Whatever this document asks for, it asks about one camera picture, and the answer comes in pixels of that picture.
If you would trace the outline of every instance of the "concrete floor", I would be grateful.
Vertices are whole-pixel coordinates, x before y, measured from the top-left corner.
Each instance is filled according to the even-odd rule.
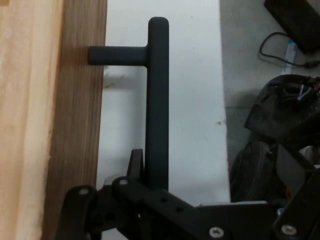
[[[309,0],[317,10],[320,0]],[[264,0],[221,0],[221,41],[224,75],[224,95],[227,117],[227,149],[232,164],[237,153],[250,140],[245,121],[257,95],[264,85],[280,75],[284,63],[263,61],[258,49],[263,40],[273,32],[284,32],[264,7]],[[266,44],[264,51],[284,57],[288,39],[275,36]],[[320,52],[303,55],[298,51],[295,62],[320,59]],[[294,68],[293,74],[320,76],[315,69]]]

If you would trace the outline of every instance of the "bolt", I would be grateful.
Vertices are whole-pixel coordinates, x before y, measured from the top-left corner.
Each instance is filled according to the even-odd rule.
[[[79,191],[79,194],[80,195],[87,195],[89,193],[89,190],[87,188],[82,188],[80,191]]]
[[[213,239],[219,239],[219,238],[222,238],[225,235],[225,231],[220,227],[213,226],[209,230],[209,235]]]
[[[120,184],[120,185],[127,185],[128,183],[129,183],[129,182],[128,182],[127,179],[122,179],[122,180],[119,181],[119,184]]]
[[[281,227],[281,232],[288,236],[294,236],[297,234],[297,229],[294,226],[286,224]]]

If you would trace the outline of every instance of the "wood grain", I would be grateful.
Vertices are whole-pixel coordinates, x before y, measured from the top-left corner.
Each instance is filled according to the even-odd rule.
[[[9,5],[9,0],[0,0],[0,6],[7,6]]]
[[[106,0],[0,6],[0,239],[53,239],[65,192],[95,184]]]
[[[87,64],[104,46],[107,1],[67,0],[48,168],[43,240],[54,237],[65,193],[97,178],[103,67]]]

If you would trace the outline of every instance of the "mounting hole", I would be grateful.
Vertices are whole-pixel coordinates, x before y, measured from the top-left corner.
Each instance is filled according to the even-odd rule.
[[[82,188],[80,191],[79,191],[79,194],[80,195],[87,195],[89,193],[89,189],[87,188]]]
[[[181,213],[181,212],[184,211],[184,208],[183,207],[177,207],[175,210],[177,211],[177,213]]]
[[[114,212],[108,212],[104,216],[104,220],[105,220],[106,223],[112,222],[112,221],[116,220],[116,214]]]
[[[281,232],[287,236],[294,236],[297,234],[297,229],[289,224],[285,224],[281,227]]]

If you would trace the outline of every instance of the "screw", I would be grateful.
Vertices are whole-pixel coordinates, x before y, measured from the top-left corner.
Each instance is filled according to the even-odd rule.
[[[209,235],[214,239],[219,239],[225,235],[225,231],[220,227],[213,226],[209,230]]]
[[[89,190],[87,188],[82,188],[80,191],[79,191],[79,194],[80,195],[87,195],[89,193]]]
[[[281,227],[281,232],[288,236],[294,236],[297,234],[297,229],[294,226],[286,224]]]
[[[127,185],[128,183],[129,183],[129,182],[128,182],[127,179],[122,179],[122,180],[119,181],[119,184],[120,184],[120,185]]]
[[[276,211],[276,214],[278,215],[278,216],[280,216],[283,212],[284,212],[284,208],[282,208],[282,207],[280,207],[277,211]]]

